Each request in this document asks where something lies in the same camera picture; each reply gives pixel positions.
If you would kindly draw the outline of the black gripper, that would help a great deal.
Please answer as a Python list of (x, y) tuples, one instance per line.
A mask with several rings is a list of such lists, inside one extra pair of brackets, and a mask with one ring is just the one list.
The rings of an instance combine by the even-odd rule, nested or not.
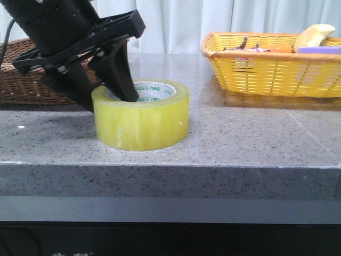
[(45, 65), (41, 82), (49, 89), (94, 111), (91, 81), (71, 57), (97, 49), (88, 66), (120, 100), (137, 102), (127, 56), (127, 40), (139, 38), (145, 23), (138, 10), (100, 18), (90, 1), (1, 1), (1, 5), (33, 41), (35, 48), (21, 53), (13, 66), (23, 75)]

